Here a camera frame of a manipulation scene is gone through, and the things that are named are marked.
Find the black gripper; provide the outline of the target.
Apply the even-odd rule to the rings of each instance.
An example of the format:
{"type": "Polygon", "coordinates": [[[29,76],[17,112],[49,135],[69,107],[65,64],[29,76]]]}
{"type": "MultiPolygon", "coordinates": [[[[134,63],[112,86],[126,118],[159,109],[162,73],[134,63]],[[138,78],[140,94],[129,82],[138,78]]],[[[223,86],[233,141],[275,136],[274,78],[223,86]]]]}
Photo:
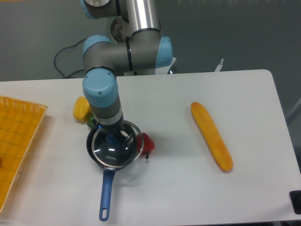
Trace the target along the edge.
{"type": "Polygon", "coordinates": [[[92,120],[93,128],[97,128],[93,140],[103,140],[103,137],[106,137],[108,134],[114,134],[120,132],[121,134],[121,143],[123,144],[131,144],[133,142],[133,134],[130,132],[126,132],[125,130],[121,130],[124,124],[124,117],[121,116],[113,116],[111,118],[99,118],[94,115],[94,119],[92,120]]]}

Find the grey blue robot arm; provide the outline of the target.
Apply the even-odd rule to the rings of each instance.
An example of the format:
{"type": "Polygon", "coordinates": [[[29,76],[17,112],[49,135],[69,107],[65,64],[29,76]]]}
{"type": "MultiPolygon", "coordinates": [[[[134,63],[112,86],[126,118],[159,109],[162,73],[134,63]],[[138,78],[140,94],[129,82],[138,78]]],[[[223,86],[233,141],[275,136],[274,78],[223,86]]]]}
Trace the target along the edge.
{"type": "Polygon", "coordinates": [[[83,44],[85,98],[100,128],[119,132],[124,118],[116,75],[169,66],[172,43],[161,35],[152,0],[82,0],[81,6],[88,18],[120,16],[129,23],[124,41],[113,43],[106,36],[93,35],[83,44]]]}

